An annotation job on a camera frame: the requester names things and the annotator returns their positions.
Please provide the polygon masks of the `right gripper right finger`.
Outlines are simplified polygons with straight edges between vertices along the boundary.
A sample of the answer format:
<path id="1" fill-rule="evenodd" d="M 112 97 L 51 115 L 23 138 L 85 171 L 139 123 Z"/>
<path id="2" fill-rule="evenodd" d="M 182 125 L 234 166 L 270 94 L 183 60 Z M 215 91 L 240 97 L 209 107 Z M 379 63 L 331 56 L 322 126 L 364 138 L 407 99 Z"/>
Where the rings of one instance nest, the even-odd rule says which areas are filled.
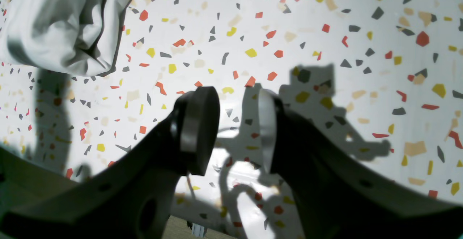
<path id="1" fill-rule="evenodd" d="M 291 188 L 308 239 L 459 239 L 462 206 L 390 181 L 261 89 L 262 167 Z"/>

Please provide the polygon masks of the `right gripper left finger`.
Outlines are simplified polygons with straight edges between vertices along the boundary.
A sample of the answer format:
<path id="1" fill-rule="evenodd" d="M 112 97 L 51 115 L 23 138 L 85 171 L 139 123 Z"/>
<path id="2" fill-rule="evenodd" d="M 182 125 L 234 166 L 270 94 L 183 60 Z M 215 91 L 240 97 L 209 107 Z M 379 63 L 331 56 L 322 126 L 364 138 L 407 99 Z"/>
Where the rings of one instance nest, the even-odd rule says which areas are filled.
<path id="1" fill-rule="evenodd" d="M 187 92 L 129 153 L 82 183 L 1 149 L 1 238 L 160 239 L 180 177 L 206 173 L 219 118 L 214 87 Z"/>

